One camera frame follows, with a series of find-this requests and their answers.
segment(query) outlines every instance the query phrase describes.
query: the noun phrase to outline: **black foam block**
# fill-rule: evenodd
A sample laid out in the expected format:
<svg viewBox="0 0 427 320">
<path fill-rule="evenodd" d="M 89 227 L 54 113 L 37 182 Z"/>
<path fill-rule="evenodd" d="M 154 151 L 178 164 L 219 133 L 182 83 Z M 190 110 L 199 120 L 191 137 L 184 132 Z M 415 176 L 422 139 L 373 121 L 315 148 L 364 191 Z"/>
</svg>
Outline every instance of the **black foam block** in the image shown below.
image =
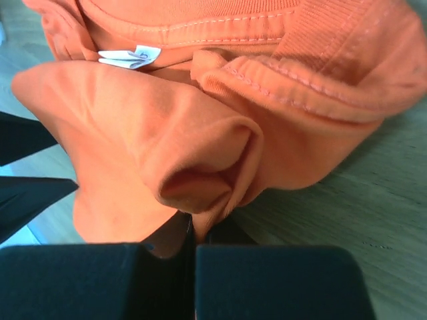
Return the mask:
<svg viewBox="0 0 427 320">
<path fill-rule="evenodd" d="M 0 112 L 0 165 L 56 144 L 55 138 L 39 121 Z"/>
<path fill-rule="evenodd" d="M 352 256 L 328 247 L 225 247 L 196 251 L 197 320 L 372 320 Z"/>
<path fill-rule="evenodd" d="M 185 261 L 140 244 L 5 248 L 0 319 L 191 319 Z"/>
<path fill-rule="evenodd" d="M 0 243 L 76 189 L 70 179 L 0 177 Z"/>
</svg>

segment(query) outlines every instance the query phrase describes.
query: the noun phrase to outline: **size tag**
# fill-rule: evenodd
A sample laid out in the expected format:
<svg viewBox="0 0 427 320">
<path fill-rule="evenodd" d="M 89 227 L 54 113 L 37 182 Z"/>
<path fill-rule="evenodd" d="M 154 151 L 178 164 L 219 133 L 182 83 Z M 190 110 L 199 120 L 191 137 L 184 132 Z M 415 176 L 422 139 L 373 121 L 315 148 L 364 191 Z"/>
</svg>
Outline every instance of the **size tag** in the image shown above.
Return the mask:
<svg viewBox="0 0 427 320">
<path fill-rule="evenodd" d="M 102 57 L 98 59 L 101 63 L 126 69 L 138 69 L 144 65 L 153 63 L 159 57 L 161 49 L 146 45 L 137 45 L 135 52 L 128 50 L 104 50 L 98 53 Z"/>
</svg>

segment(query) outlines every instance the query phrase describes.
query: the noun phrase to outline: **clothing label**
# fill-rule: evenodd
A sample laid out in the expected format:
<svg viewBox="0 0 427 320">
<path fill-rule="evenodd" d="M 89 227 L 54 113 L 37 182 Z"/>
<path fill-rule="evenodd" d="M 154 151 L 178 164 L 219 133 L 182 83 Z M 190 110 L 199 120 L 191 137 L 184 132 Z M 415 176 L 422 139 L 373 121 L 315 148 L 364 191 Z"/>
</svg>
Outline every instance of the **clothing label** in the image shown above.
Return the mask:
<svg viewBox="0 0 427 320">
<path fill-rule="evenodd" d="M 154 62 L 159 57 L 161 49 L 137 45 L 135 52 L 129 50 L 105 50 L 98 53 L 102 57 L 98 59 L 101 63 L 126 69 L 137 69 Z"/>
</svg>

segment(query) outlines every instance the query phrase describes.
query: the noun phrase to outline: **orange t-shirt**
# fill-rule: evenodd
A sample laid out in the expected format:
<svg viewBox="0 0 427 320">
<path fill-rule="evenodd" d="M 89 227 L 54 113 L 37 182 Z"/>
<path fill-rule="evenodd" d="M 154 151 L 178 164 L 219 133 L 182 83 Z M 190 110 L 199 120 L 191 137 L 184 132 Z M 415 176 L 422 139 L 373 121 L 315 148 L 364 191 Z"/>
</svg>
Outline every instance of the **orange t-shirt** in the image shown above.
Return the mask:
<svg viewBox="0 0 427 320">
<path fill-rule="evenodd" d="M 177 210 L 197 236 L 266 188 L 325 177 L 427 88 L 403 0 L 24 0 L 56 62 L 12 89 L 69 154 L 88 242 L 141 241 Z M 162 49 L 138 70 L 99 50 Z"/>
</svg>

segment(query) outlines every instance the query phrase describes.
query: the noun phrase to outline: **black padding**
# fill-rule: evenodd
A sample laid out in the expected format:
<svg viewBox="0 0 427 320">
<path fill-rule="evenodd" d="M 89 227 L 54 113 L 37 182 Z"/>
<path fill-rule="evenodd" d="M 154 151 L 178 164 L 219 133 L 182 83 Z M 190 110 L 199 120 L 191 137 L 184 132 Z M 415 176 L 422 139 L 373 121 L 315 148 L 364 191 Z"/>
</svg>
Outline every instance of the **black padding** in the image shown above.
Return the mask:
<svg viewBox="0 0 427 320">
<path fill-rule="evenodd" d="M 56 144 L 39 121 L 0 112 L 0 166 Z"/>
<path fill-rule="evenodd" d="M 205 243 L 209 245 L 256 245 L 256 242 L 239 227 L 231 215 L 209 231 Z"/>
<path fill-rule="evenodd" d="M 0 243 L 76 189 L 69 179 L 0 177 Z"/>
<path fill-rule="evenodd" d="M 372 320 L 360 269 L 345 250 L 225 247 L 196 251 L 197 320 Z"/>
<path fill-rule="evenodd" d="M 192 319 L 185 274 L 192 236 L 171 259 L 140 244 L 0 250 L 0 310 L 7 320 Z"/>
</svg>

